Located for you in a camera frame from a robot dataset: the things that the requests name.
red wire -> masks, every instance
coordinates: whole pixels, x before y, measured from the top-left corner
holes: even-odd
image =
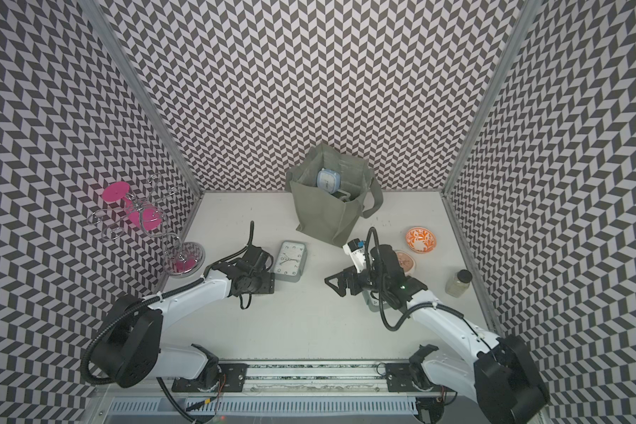
[[[217,415],[217,409],[219,408],[219,400],[222,395],[222,389],[226,385],[226,374],[224,374],[224,382],[219,385],[219,392],[217,393],[217,403],[214,404],[214,414]]]

orange patterned bowl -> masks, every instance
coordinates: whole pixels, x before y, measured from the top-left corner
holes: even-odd
[[[429,253],[436,247],[436,236],[421,226],[410,229],[405,235],[405,241],[417,253]]]

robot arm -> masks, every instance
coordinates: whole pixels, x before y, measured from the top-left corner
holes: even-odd
[[[132,295],[119,298],[83,354],[83,379],[94,385],[131,387],[146,377],[183,377],[195,380],[202,389],[211,389],[220,374],[218,358],[196,344],[180,347],[161,343],[161,333],[211,302],[237,296],[241,309],[246,309],[243,294],[274,292],[275,279],[268,265],[272,256],[252,245],[253,233],[254,223],[250,223],[247,245],[207,267],[203,277],[192,283],[144,299]],[[108,377],[93,376],[90,362]]]
[[[375,242],[372,259],[367,256],[371,235]],[[347,289],[352,295],[363,290],[377,292],[385,327],[396,331],[407,318],[413,318],[438,334],[461,358],[432,344],[420,346],[410,358],[410,374],[418,388],[451,387],[478,403],[493,424],[525,424],[549,402],[549,391],[520,337],[500,338],[467,321],[422,282],[405,276],[396,253],[389,245],[380,246],[374,228],[365,243],[352,240],[344,245],[344,251],[354,266],[326,278],[326,284],[340,296],[345,296]],[[384,302],[403,312],[395,326],[384,315]]]

blue alarm clock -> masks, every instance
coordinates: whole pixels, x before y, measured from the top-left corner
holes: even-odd
[[[337,171],[326,170],[323,168],[318,172],[316,186],[327,191],[329,194],[336,193],[339,190],[339,184],[342,182],[342,176]]]

floor grate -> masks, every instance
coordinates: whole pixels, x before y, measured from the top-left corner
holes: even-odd
[[[191,397],[186,406],[204,400]],[[211,415],[215,403],[201,406],[191,411],[194,415]],[[111,415],[167,415],[177,414],[166,399],[160,397],[116,397],[111,403]],[[217,414],[254,415],[257,417],[311,417],[325,415],[410,415],[416,414],[414,397],[378,396],[378,397],[273,397],[254,396],[248,399],[241,396],[224,397],[220,400]]]

